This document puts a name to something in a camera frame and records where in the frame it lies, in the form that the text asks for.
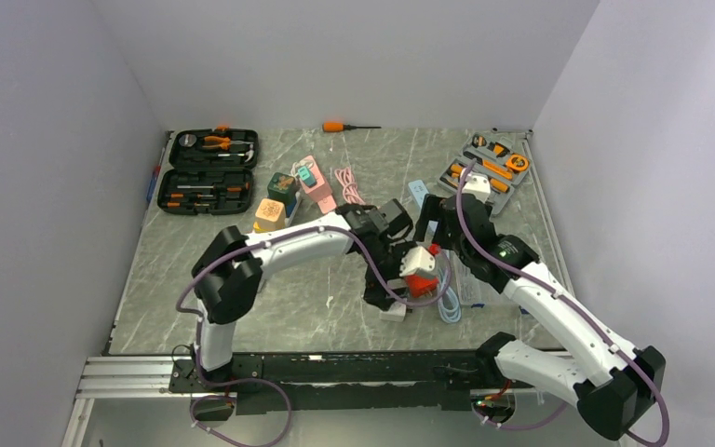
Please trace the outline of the grey tool case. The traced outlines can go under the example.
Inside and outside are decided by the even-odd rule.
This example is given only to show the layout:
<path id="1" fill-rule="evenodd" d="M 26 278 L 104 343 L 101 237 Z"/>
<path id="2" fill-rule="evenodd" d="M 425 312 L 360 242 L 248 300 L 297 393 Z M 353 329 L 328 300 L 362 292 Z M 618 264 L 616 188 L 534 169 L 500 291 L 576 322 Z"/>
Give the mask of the grey tool case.
<path id="1" fill-rule="evenodd" d="M 447 191 L 455 192 L 463 169 L 475 160 L 472 173 L 488 179 L 492 190 L 488 198 L 492 216 L 498 215 L 531 171 L 530 159 L 518 152 L 514 144 L 515 140 L 509 137 L 473 134 L 461 154 L 449 162 L 438 176 L 438 184 Z"/>

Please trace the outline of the pink power strip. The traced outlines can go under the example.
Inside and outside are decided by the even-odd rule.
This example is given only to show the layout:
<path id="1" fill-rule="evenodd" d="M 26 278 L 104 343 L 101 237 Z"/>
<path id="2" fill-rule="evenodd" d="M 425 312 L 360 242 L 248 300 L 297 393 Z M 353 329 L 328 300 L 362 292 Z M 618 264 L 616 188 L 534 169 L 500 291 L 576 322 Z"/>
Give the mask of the pink power strip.
<path id="1" fill-rule="evenodd" d="M 300 182 L 297 169 L 301 166 L 307 166 L 317 177 L 317 185 L 313 188 L 307 188 Z M 298 179 L 303 192 L 317 204 L 322 214 L 330 213 L 336 209 L 337 204 L 333 196 L 331 185 L 312 156 L 306 156 L 295 162 L 292 165 L 291 174 Z"/>

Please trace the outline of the dark green cube adapter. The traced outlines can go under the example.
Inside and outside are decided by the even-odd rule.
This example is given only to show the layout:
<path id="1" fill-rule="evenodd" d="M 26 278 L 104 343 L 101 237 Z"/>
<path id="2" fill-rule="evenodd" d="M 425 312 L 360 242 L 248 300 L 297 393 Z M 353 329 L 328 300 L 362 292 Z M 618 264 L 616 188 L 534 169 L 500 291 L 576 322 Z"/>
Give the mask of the dark green cube adapter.
<path id="1" fill-rule="evenodd" d="M 267 185 L 267 196 L 285 205 L 296 199 L 299 184 L 293 175 L 275 172 Z"/>

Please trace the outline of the white cube adapter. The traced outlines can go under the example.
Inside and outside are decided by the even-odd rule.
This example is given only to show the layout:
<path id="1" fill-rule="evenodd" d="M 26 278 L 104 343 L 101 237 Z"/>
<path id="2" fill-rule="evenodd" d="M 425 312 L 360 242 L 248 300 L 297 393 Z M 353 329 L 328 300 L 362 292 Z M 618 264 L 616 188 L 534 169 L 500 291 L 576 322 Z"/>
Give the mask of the white cube adapter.
<path id="1" fill-rule="evenodd" d="M 379 313 L 380 320 L 391 322 L 403 322 L 407 315 L 407 306 L 395 302 L 390 305 L 387 310 L 381 310 Z"/>

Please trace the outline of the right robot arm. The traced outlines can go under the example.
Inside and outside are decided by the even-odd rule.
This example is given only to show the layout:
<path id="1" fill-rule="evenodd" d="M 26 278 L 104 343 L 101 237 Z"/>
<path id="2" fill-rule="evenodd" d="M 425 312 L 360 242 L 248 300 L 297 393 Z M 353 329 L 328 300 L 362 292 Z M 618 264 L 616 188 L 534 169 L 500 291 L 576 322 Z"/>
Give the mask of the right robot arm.
<path id="1" fill-rule="evenodd" d="M 567 359 L 533 348 L 499 332 L 476 355 L 476 374 L 486 386 L 511 379 L 539 388 L 573 406 L 592 430 L 607 440 L 629 437 L 652 408 L 661 414 L 655 446 L 667 443 L 668 407 L 661 394 L 666 360 L 654 346 L 635 346 L 600 322 L 555 278 L 539 255 L 519 237 L 495 231 L 491 208 L 472 194 L 427 195 L 415 227 L 421 240 L 437 225 L 434 243 L 452 250 L 470 272 L 532 315 L 562 347 Z"/>

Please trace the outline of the white power strip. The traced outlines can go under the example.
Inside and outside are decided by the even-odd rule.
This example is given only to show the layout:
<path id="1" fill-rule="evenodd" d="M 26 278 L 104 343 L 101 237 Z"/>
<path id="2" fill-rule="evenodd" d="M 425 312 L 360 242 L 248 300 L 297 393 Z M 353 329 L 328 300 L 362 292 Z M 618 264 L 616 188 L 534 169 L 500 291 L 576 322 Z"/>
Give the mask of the white power strip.
<path id="1" fill-rule="evenodd" d="M 297 213 L 297 210 L 300 208 L 301 205 L 301 193 L 297 192 L 294 196 L 294 199 L 290 201 L 289 204 L 286 205 L 285 210 L 286 210 L 286 217 L 285 217 L 285 226 L 290 227 L 292 224 L 292 221 Z"/>

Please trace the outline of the red cube adapter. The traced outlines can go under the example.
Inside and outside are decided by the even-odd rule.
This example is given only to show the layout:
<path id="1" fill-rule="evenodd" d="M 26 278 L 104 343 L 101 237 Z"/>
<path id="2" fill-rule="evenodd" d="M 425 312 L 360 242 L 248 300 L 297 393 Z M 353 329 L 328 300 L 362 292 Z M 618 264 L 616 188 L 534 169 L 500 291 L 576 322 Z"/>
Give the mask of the red cube adapter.
<path id="1" fill-rule="evenodd" d="M 403 279 L 408 287 L 409 295 L 413 300 L 434 296 L 438 290 L 438 278 L 423 278 L 410 275 Z"/>

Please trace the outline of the teal cube adapter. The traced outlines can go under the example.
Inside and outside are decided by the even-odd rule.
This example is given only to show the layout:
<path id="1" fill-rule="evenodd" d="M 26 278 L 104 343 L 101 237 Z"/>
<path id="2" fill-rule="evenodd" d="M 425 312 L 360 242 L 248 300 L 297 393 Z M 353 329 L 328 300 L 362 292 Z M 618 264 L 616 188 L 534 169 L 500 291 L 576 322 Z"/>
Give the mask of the teal cube adapter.
<path id="1" fill-rule="evenodd" d="M 301 166 L 297 169 L 297 175 L 300 182 L 307 188 L 313 188 L 317 185 L 317 177 L 307 166 Z"/>

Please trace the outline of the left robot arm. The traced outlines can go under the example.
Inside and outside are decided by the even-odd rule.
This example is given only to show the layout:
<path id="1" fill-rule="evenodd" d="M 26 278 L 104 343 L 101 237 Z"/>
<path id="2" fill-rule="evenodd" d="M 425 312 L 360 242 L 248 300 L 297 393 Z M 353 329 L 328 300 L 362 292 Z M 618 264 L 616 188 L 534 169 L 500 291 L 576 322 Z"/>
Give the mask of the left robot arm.
<path id="1" fill-rule="evenodd" d="M 419 244 L 408 238 L 411 216 L 392 199 L 382 207 L 345 204 L 322 217 L 266 233 L 228 226 L 193 268 L 197 299 L 194 379 L 208 391 L 230 378 L 236 323 L 253 308 L 260 286 L 299 264 L 357 252 L 367 263 L 364 300 L 386 310 L 397 300 L 389 283 L 405 276 L 403 259 Z"/>

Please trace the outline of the black tool case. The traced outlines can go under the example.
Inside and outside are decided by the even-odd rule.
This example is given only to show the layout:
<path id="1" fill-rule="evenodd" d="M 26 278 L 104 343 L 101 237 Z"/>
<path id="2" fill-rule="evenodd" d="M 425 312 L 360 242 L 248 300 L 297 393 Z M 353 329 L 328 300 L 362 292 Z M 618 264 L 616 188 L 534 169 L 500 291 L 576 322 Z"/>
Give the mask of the black tool case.
<path id="1" fill-rule="evenodd" d="M 170 170 L 162 174 L 157 206 L 174 215 L 235 215 L 253 201 L 253 169 L 261 150 L 253 129 L 219 126 L 169 136 Z"/>

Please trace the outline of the light blue power strip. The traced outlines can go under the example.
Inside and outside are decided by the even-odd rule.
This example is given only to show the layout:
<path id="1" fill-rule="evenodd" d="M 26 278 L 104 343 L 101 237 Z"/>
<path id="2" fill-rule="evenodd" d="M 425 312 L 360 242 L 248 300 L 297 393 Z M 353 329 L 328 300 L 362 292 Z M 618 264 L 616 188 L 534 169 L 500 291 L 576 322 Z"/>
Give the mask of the light blue power strip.
<path id="1" fill-rule="evenodd" d="M 418 211 L 421 211 L 423 209 L 425 197 L 429 194 L 428 188 L 422 180 L 414 180 L 408 183 L 408 189 L 411 193 L 414 203 L 417 206 Z M 427 234 L 430 236 L 434 236 L 437 230 L 437 226 L 437 223 L 430 222 L 428 224 Z"/>

